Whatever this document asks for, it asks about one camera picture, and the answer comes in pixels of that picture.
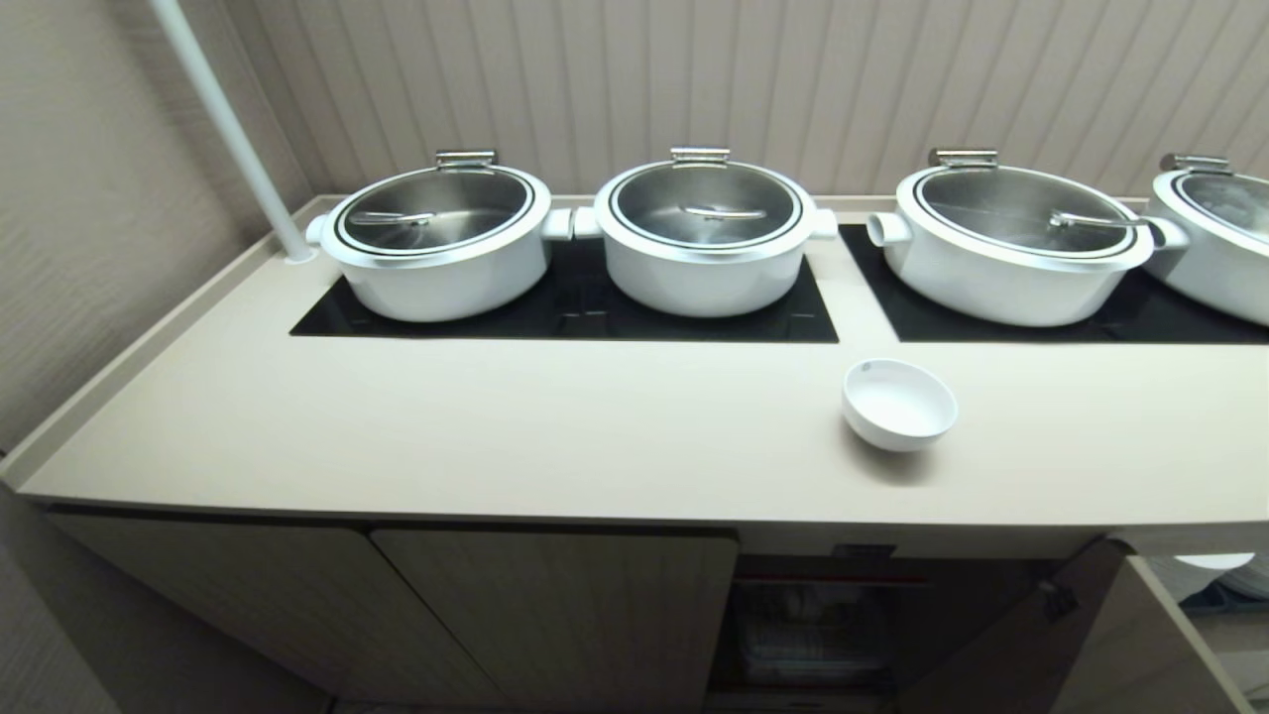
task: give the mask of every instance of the cabinet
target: cabinet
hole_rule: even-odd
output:
[[[124,572],[338,696],[505,706],[489,677],[357,531],[79,514],[51,519]]]
[[[371,538],[514,708],[700,709],[733,539],[458,530]]]
[[[1235,686],[1254,703],[1269,700],[1269,610],[1204,614],[1194,628]]]
[[[1061,564],[737,559],[736,542],[709,531],[51,517],[345,699],[519,711],[1251,713],[1145,562],[1110,542]],[[812,689],[745,681],[728,590],[807,581],[879,592],[893,646],[884,676]]]
[[[745,686],[718,647],[709,708],[902,714],[1233,714],[1250,705],[1140,558],[1093,544],[1027,562],[742,558],[737,581],[855,583],[887,607],[891,677]]]
[[[905,714],[1250,714],[1143,561],[1094,544],[900,694]]]

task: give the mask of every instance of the white bowl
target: white bowl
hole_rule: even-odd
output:
[[[1180,602],[1212,585],[1212,581],[1235,568],[1241,568],[1255,558],[1254,553],[1228,553],[1220,555],[1176,555],[1146,558],[1146,563],[1159,582]]]
[[[1221,585],[1239,595],[1255,600],[1269,600],[1269,554],[1260,554],[1241,568],[1221,577]]]
[[[841,382],[841,416],[860,439],[887,451],[916,451],[956,424],[948,386],[898,360],[864,360]]]

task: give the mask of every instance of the pot lid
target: pot lid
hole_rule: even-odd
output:
[[[1269,242],[1269,181],[1236,174],[1192,171],[1176,179],[1176,193],[1199,211]]]
[[[744,247],[789,230],[802,202],[777,175],[727,161],[726,148],[673,148],[613,190],[610,208],[634,232],[693,250]]]
[[[1127,250],[1143,221],[1091,188],[1049,174],[1000,166],[995,151],[931,152],[934,171],[916,186],[924,207],[963,232],[1014,250],[1104,257]]]
[[[421,255],[483,240],[519,219],[533,189],[494,151],[443,151],[437,166],[379,184],[339,216],[340,241],[377,255]]]

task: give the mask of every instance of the cabinet door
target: cabinet door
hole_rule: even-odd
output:
[[[371,538],[513,705],[700,709],[735,540],[416,530]]]
[[[355,531],[49,517],[122,571],[331,694],[505,705],[471,657]]]
[[[900,695],[904,714],[1251,714],[1137,557],[1117,543],[1068,562]]]

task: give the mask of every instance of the white pole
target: white pole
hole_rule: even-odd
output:
[[[287,211],[286,203],[278,195],[278,189],[269,179],[269,172],[264,170],[260,156],[251,147],[251,141],[246,137],[246,132],[242,131],[242,124],[239,123],[237,115],[233,113],[233,107],[230,105],[228,98],[225,96],[225,90],[216,81],[216,74],[212,72],[211,65],[207,63],[207,57],[203,55],[202,47],[198,46],[194,30],[189,28],[189,22],[180,9],[180,1],[150,0],[150,6],[159,15],[159,24],[162,25],[164,32],[168,34],[168,41],[171,42],[173,48],[176,51],[176,57],[180,58],[180,63],[185,67],[185,74],[194,82],[194,89],[203,100],[203,105],[207,107],[207,112],[212,115],[212,122],[216,123],[216,128],[221,132],[221,138],[225,140],[230,153],[237,162],[246,181],[251,185],[255,199],[260,203],[260,208],[264,209],[264,214],[269,218],[269,222],[273,223],[273,231],[287,250],[287,261],[303,263],[311,260],[316,255],[312,246],[299,235],[294,221],[291,219],[291,212]]]

